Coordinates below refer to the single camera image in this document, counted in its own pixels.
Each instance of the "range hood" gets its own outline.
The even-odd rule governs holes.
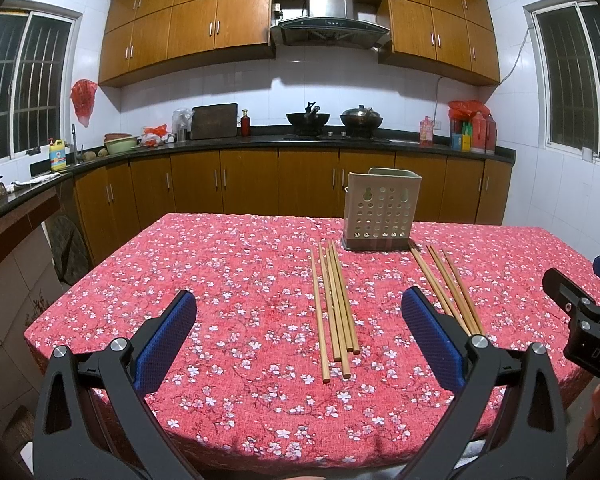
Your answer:
[[[271,27],[275,44],[334,45],[369,49],[389,40],[390,30],[355,19],[353,0],[306,0],[307,16]]]

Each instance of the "black countertop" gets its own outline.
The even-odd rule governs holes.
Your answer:
[[[174,142],[156,146],[154,148],[138,147],[130,152],[120,153],[119,155],[108,155],[97,158],[91,162],[74,164],[68,166],[65,170],[62,170],[60,176],[53,180],[38,184],[29,189],[17,191],[10,194],[7,198],[0,200],[0,218],[30,198],[56,186],[63,180],[71,178],[74,174],[85,173],[94,170],[95,168],[105,166],[106,164],[142,156],[170,155],[171,153],[202,152],[208,150],[228,150],[232,148],[340,148],[346,150],[391,151],[397,153],[433,153],[437,155],[474,158],[477,160],[499,160],[501,162],[508,162],[509,164],[514,164],[516,161],[515,150],[502,148],[500,146],[496,147],[495,155],[452,150],[448,145],[448,137],[436,136],[434,138],[434,145],[424,148],[418,143],[418,134],[413,132],[378,130],[376,136],[371,139],[358,139],[343,137],[341,135],[343,131],[342,127],[334,126],[331,128],[326,126],[325,129],[332,130],[333,135],[324,135],[317,138],[299,137],[293,135],[291,126],[255,126],[252,128],[254,135],[251,137],[186,140],[184,142]]]

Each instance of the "window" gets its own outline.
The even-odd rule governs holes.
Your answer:
[[[544,69],[547,145],[600,157],[600,7],[570,2],[534,13]]]
[[[71,28],[41,12],[0,12],[0,159],[59,138]]]

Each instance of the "silver bolt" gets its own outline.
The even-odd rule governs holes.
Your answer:
[[[531,349],[538,355],[546,354],[546,348],[542,343],[533,343]]]
[[[476,348],[487,348],[489,345],[489,340],[483,335],[474,335],[471,338],[471,344]]]
[[[126,348],[126,339],[119,337],[111,342],[111,349],[114,352],[120,352]]]
[[[67,347],[64,345],[60,345],[60,346],[56,346],[54,348],[54,357],[64,357],[64,354],[66,354],[67,351]]]

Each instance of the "tablecloth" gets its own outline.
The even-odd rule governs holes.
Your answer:
[[[350,354],[349,380],[332,367],[323,384],[308,251],[339,240],[341,228],[340,219],[168,214],[58,299],[26,339],[41,364],[58,344],[98,350],[131,337],[186,288],[197,321],[146,401],[194,464],[271,474],[406,460],[452,400],[400,314],[412,285],[435,298],[409,253],[353,253],[338,242],[362,351]],[[563,357],[568,318],[541,280],[557,267],[600,303],[590,262],[540,228],[416,222],[411,237],[452,256],[495,345],[546,345],[568,405],[590,376]],[[479,433],[503,391],[494,390]]]

